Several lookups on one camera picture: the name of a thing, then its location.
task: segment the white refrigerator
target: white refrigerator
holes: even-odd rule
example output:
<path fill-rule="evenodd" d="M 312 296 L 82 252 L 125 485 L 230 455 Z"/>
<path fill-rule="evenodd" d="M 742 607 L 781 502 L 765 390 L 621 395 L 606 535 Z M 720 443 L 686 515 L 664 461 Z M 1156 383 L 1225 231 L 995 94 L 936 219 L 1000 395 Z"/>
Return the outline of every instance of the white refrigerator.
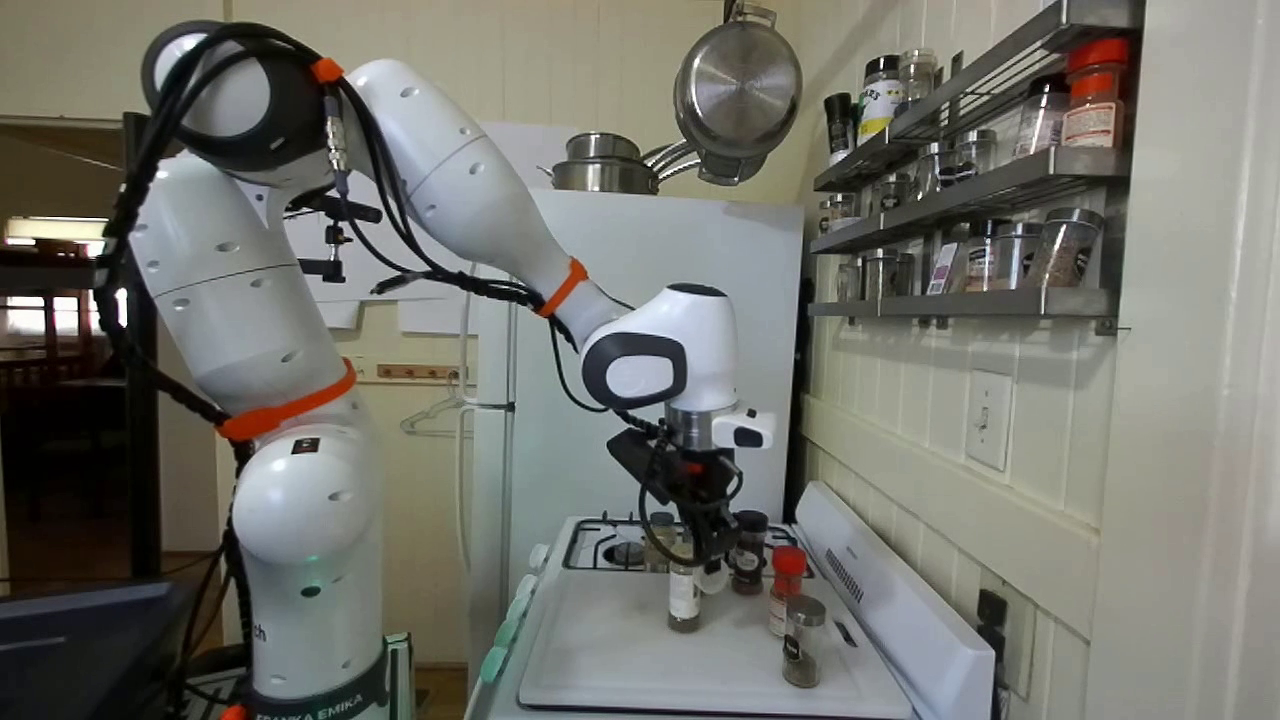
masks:
<path fill-rule="evenodd" d="M 742 493 L 731 509 L 760 509 L 781 518 L 802 252 L 798 209 L 553 189 L 537 189 L 537 203 L 591 281 L 629 305 L 644 305 L 674 281 L 710 283 L 731 299 L 734 395 L 777 414 L 772 448 L 734 450 Z M 553 545 L 567 515 L 635 515 L 639 485 L 604 448 L 625 425 L 581 411 L 562 395 L 541 317 L 477 305 L 472 322 L 477 388 L 464 431 L 472 448 L 464 450 L 458 535 L 477 658 L 533 548 Z M 567 388 L 589 395 L 577 378 L 577 352 L 562 342 L 558 355 Z"/>

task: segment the kitchen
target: kitchen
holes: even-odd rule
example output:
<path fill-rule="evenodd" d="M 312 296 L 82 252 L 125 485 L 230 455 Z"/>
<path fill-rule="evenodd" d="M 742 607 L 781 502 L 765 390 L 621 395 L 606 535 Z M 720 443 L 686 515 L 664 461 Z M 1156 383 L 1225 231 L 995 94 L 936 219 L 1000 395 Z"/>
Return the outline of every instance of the kitchen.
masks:
<path fill-rule="evenodd" d="M 777 0 L 772 7 L 802 65 L 802 117 L 765 177 L 731 201 L 809 203 L 824 165 L 818 94 L 857 88 L 874 50 L 981 50 L 1039 4 Z M 384 4 L 384 11 L 308 4 L 297 16 L 262 0 L 182 0 L 112 4 L 112 11 L 38 4 L 5 16 L 0 113 L 20 118 L 112 118 L 118 108 L 140 108 L 136 47 L 154 26 L 179 16 L 236 16 L 278 24 L 349 65 L 405 57 L 483 118 L 621 126 L 661 143 L 672 139 L 672 69 L 720 4 L 509 0 Z M 813 322 L 802 476 L 841 489 L 957 604 L 966 607 L 981 582 L 1018 597 L 1012 653 L 1022 677 L 1012 683 L 1027 703 L 1022 715 L 1275 715 L 1268 436 L 1280 405 L 1268 342 L 1275 311 L 1268 126 L 1280 108 L 1264 88 L 1264 69 L 1275 61 L 1268 37 L 1275 11 L 1264 0 L 1228 7 L 1178 0 L 1142 16 L 1119 337 L 1091 337 L 1088 322 L 1044 333 Z M 452 349 L 396 339 L 378 306 L 369 337 L 341 342 L 349 355 L 452 360 Z M 1008 470 L 982 470 L 960 448 L 964 378 L 992 366 L 1012 376 Z M 378 388 L 369 395 L 387 405 L 377 409 L 387 425 L 432 399 Z M 452 493 L 412 489 L 423 455 L 440 464 L 435 476 L 452 476 L 448 439 L 396 436 L 390 489 L 440 510 L 417 529 L 405 518 L 406 533 L 432 529 L 406 548 L 440 548 L 432 575 L 457 575 Z M 387 615 L 398 620 L 417 610 L 412 604 L 429 604 L 435 620 L 458 615 L 464 593 L 423 579 L 417 597 L 390 593 Z M 417 630 L 432 636 L 418 638 L 423 658 L 458 658 L 464 636 L 452 636 L 458 620 L 435 620 Z"/>

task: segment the white stove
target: white stove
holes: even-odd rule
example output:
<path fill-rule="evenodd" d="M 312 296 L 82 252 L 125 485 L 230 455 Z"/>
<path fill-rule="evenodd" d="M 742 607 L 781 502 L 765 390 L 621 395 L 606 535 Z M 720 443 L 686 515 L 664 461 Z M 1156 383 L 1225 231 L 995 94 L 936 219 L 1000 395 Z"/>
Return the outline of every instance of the white stove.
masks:
<path fill-rule="evenodd" d="M 644 529 L 567 518 L 526 571 L 479 668 L 466 715 L 859 715 L 988 720 L 992 646 L 829 489 L 809 489 L 795 529 L 802 597 L 829 615 L 802 630 L 813 686 L 782 681 L 766 593 L 703 597 L 699 626 L 667 626 L 667 575 L 646 562 Z"/>

